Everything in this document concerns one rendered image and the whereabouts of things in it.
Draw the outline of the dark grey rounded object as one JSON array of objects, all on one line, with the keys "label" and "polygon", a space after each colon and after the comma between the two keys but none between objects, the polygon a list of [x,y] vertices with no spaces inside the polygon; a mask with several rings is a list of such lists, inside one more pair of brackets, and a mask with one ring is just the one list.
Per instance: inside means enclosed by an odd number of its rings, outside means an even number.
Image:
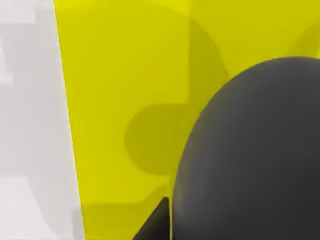
[{"label": "dark grey rounded object", "polygon": [[199,115],[172,196],[174,240],[320,240],[320,59],[277,58]]}]

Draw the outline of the flat yellow square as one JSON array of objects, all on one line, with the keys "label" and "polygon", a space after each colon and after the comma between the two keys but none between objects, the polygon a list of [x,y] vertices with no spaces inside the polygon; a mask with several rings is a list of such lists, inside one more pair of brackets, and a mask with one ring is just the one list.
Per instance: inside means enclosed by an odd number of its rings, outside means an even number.
[{"label": "flat yellow square", "polygon": [[320,0],[54,0],[84,240],[133,240],[207,101],[260,62],[320,59]]}]

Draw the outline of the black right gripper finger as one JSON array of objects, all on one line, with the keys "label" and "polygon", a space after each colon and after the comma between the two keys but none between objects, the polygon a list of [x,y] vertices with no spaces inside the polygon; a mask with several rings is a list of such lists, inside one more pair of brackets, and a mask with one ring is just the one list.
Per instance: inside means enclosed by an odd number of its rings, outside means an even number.
[{"label": "black right gripper finger", "polygon": [[170,240],[170,200],[163,197],[132,240]]}]

